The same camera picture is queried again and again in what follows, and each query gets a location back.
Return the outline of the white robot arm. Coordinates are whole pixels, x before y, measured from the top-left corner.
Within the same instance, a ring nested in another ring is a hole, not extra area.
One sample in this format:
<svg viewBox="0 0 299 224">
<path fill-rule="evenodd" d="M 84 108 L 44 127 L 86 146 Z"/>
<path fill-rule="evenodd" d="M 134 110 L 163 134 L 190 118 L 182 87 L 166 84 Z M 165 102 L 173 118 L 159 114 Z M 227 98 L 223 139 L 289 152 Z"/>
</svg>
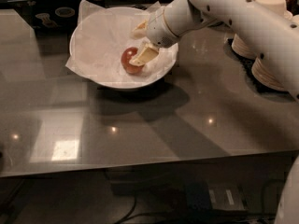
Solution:
<svg viewBox="0 0 299 224">
<path fill-rule="evenodd" d="M 132 31 L 146 37 L 130 64 L 153 60 L 160 48 L 170 48 L 189 31 L 223 21 L 265 63 L 287 92 L 299 96 L 299 28 L 254 0 L 174 0 L 150 14 Z"/>
</svg>

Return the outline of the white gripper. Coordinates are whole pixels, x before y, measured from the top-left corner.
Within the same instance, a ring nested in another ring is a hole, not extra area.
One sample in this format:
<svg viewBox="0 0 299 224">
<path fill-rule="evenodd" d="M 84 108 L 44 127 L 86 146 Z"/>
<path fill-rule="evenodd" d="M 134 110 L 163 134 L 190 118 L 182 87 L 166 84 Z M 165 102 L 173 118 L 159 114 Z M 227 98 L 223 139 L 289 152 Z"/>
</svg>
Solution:
<svg viewBox="0 0 299 224">
<path fill-rule="evenodd" d="M 130 33 L 132 39 L 141 39 L 145 36 L 151 43 L 143 41 L 137 50 L 137 54 L 131 58 L 129 64 L 143 66 L 159 55 L 159 48 L 168 49 L 179 42 L 179 38 L 171 32 L 166 24 L 164 7 L 159 7 L 152 12 L 148 21 L 142 21 Z"/>
</svg>

